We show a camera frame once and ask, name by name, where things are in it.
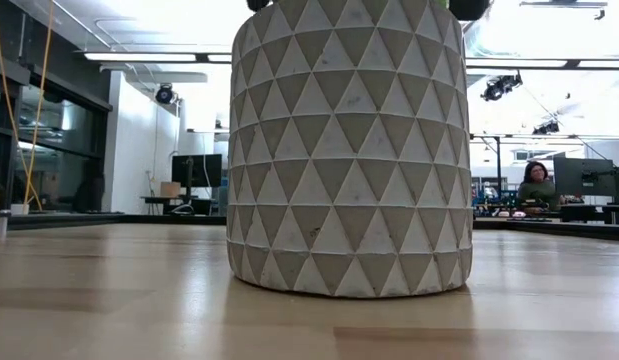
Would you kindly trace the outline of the black foam slide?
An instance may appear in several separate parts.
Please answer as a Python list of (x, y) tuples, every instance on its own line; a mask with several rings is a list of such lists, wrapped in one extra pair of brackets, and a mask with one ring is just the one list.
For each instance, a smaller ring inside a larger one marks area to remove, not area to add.
[[(246, 0), (248, 8), (258, 12), (277, 0)], [(480, 19), (490, 7), (493, 0), (433, 0), (440, 6), (447, 8), (461, 21), (475, 21)]]

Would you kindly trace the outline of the grey white triangle-patterned pot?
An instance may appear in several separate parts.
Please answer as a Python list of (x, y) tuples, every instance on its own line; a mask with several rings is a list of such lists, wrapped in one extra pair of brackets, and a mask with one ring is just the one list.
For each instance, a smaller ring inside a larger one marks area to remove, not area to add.
[(272, 0), (232, 49), (228, 261), (348, 298), (462, 287), (472, 267), (460, 23), (437, 0)]

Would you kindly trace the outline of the black monitor on stand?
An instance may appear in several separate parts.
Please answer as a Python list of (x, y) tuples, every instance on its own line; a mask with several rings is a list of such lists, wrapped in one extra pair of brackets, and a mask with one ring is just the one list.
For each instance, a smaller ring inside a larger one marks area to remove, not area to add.
[(171, 180), (180, 184), (180, 196), (213, 198), (222, 185), (222, 156), (176, 155), (171, 160)]

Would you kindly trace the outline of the ceiling strip light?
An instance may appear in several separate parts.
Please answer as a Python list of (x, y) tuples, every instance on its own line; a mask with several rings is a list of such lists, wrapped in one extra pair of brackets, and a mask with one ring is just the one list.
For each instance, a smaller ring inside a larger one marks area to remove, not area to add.
[(522, 58), (468, 58), (468, 69), (502, 70), (619, 70), (619, 59), (522, 59)]
[(230, 53), (170, 53), (170, 52), (84, 52), (90, 61), (122, 63), (210, 63), (230, 64)]

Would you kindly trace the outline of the person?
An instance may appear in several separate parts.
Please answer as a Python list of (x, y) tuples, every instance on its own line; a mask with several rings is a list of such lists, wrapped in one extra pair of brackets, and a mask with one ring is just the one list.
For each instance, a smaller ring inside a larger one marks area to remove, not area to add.
[(527, 163), (523, 182), (518, 187), (517, 199), (527, 214), (558, 211), (560, 208), (560, 195), (549, 179), (548, 170), (537, 161)]

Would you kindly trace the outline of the black background desk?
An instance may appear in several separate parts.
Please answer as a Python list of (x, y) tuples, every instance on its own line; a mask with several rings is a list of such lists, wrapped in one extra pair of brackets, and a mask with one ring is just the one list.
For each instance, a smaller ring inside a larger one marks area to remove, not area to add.
[(560, 208), (563, 222), (602, 222), (619, 225), (619, 204), (588, 205), (565, 204)]

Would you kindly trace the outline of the black vertical post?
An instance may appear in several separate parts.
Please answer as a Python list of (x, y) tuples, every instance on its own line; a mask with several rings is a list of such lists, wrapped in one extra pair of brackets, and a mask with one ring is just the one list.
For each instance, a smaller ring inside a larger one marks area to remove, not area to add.
[(503, 179), (502, 179), (502, 164), (501, 164), (501, 137), (494, 137), (496, 143), (496, 169), (497, 169), (497, 191), (498, 197), (502, 198)]

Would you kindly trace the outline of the black aluminium table frame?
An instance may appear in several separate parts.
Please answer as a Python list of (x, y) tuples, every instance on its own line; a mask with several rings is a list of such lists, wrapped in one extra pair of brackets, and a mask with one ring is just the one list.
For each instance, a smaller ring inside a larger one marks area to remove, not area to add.
[[(226, 219), (217, 216), (168, 216), (131, 214), (34, 214), (13, 215), (9, 230), (79, 227), (106, 224), (160, 224), (224, 226)], [(519, 220), (476, 220), (475, 230), (503, 230), (539, 233), (556, 236), (581, 237), (619, 241), (619, 225), (585, 223), (534, 222)]]

